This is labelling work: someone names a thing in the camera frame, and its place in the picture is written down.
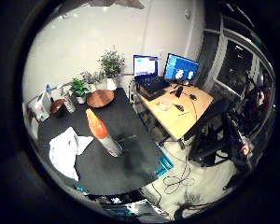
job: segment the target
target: white vase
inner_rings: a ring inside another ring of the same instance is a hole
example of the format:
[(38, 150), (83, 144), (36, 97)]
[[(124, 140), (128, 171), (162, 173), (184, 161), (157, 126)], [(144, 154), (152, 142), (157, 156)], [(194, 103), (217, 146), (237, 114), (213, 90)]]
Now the white vase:
[(90, 84), (91, 92), (97, 91), (96, 84)]
[(110, 91), (114, 91), (117, 88), (116, 82), (113, 78), (106, 79), (106, 88)]
[(77, 96), (77, 102), (78, 102), (79, 104), (81, 104), (81, 105), (85, 104), (85, 102), (86, 102), (86, 95), (83, 96), (83, 97)]

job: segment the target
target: cup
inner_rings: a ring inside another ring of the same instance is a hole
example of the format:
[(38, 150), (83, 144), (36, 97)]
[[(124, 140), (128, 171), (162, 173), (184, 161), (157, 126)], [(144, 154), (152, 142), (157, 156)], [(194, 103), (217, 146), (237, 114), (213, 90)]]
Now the cup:
[(159, 108), (163, 111), (168, 110), (172, 106), (172, 102), (169, 99), (161, 99), (159, 101)]

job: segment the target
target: monitor screen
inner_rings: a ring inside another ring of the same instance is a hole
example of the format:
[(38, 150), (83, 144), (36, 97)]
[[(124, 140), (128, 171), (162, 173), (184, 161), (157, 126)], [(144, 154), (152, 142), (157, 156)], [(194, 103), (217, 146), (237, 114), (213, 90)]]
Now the monitor screen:
[(135, 77), (156, 76), (158, 74), (158, 57), (134, 55), (133, 75)]
[(197, 74), (198, 66), (199, 63), (169, 53), (165, 66), (164, 78), (193, 80)]

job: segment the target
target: bottle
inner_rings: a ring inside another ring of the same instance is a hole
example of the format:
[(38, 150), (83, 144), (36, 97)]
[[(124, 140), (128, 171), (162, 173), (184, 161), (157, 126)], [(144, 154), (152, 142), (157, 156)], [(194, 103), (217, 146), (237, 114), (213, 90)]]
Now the bottle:
[(111, 156), (120, 156), (122, 154), (122, 148), (119, 143), (110, 136), (104, 123), (95, 116), (91, 109), (86, 110), (86, 115), (94, 137), (102, 143)]
[(65, 92), (65, 93), (63, 94), (63, 98), (64, 98), (64, 100), (65, 100), (65, 101), (64, 101), (64, 104), (65, 104), (66, 109), (68, 110), (68, 112), (74, 113), (75, 110), (76, 110), (76, 108), (75, 108), (73, 102), (72, 102), (71, 99), (70, 99), (70, 96), (69, 96), (69, 92), (68, 92), (68, 91)]
[(47, 84), (47, 86), (46, 86), (46, 91), (47, 91), (47, 93), (48, 93), (48, 95), (49, 95), (50, 101), (51, 101), (52, 103), (54, 103), (54, 99), (53, 99), (53, 97), (52, 97), (52, 95), (51, 95), (51, 89), (50, 89), (50, 85), (49, 85), (49, 84)]

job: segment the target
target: white cloth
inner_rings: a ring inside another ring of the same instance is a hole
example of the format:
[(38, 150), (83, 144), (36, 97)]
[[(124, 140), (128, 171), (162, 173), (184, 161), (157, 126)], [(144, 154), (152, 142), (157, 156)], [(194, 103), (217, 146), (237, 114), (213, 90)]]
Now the white cloth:
[(76, 155), (81, 155), (93, 137), (77, 136), (72, 127), (49, 142), (49, 159), (63, 175), (78, 181)]

